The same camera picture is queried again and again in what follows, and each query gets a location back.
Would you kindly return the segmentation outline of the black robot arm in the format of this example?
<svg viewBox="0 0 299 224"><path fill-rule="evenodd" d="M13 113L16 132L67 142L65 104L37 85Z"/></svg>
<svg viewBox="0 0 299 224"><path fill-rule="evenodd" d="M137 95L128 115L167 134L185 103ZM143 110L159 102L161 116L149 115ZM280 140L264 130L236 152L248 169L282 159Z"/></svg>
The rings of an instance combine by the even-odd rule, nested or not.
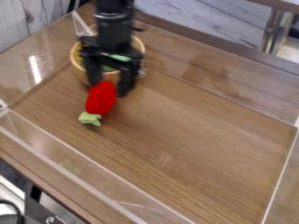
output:
<svg viewBox="0 0 299 224"><path fill-rule="evenodd" d="M120 72L116 84L119 97L127 96L135 87L144 58L132 45L132 31L141 31L132 25L135 9L135 0L96 0L93 18L97 34L79 38L89 84L96 86L103 81L103 67L115 68Z"/></svg>

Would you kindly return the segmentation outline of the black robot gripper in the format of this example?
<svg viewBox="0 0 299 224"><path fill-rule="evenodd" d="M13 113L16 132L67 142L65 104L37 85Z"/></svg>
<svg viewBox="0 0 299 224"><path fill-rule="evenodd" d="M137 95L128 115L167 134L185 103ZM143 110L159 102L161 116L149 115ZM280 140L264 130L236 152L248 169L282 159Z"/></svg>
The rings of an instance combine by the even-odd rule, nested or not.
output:
<svg viewBox="0 0 299 224"><path fill-rule="evenodd" d="M132 12L95 13L96 34L83 36L79 40L83 44L80 55L84 58L84 66L88 83L95 86L103 81L101 54L124 55L131 58L117 70L120 71L117 82L117 96L125 97L136 84L136 78L141 67L144 54L132 47Z"/></svg>

